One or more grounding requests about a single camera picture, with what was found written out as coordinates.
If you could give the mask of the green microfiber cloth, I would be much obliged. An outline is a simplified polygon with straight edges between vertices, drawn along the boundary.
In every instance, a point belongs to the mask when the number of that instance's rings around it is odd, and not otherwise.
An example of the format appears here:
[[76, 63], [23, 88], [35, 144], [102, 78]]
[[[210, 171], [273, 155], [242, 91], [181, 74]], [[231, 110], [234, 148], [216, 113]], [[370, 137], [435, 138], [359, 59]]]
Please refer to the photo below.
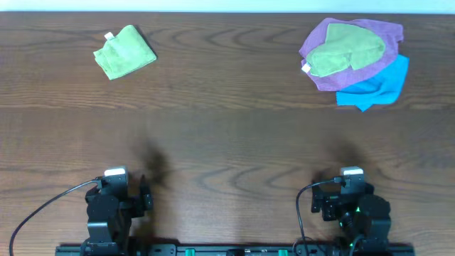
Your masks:
[[359, 70], [377, 62], [385, 52], [385, 42], [372, 31], [344, 23], [330, 23], [325, 43], [306, 56], [310, 73], [326, 77], [351, 68]]

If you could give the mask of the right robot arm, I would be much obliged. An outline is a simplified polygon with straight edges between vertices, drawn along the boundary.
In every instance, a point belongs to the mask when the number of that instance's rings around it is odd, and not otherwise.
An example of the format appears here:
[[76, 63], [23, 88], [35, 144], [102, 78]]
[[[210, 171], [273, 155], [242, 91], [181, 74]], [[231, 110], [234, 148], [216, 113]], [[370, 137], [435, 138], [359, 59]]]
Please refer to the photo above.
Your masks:
[[337, 221], [344, 236], [327, 255], [391, 255], [388, 233], [390, 203], [374, 194], [363, 174], [336, 176], [311, 185], [311, 211], [324, 221]]

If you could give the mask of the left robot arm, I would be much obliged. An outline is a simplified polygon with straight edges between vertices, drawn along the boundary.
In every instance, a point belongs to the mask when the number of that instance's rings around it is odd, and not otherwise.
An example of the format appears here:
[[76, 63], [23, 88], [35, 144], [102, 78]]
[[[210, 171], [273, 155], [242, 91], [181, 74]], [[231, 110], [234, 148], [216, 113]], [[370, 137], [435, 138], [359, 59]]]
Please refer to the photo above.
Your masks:
[[128, 194], [128, 175], [97, 177], [96, 186], [85, 195], [89, 238], [80, 246], [80, 255], [144, 255], [146, 250], [130, 236], [132, 219], [153, 208], [151, 189], [144, 176], [139, 194]]

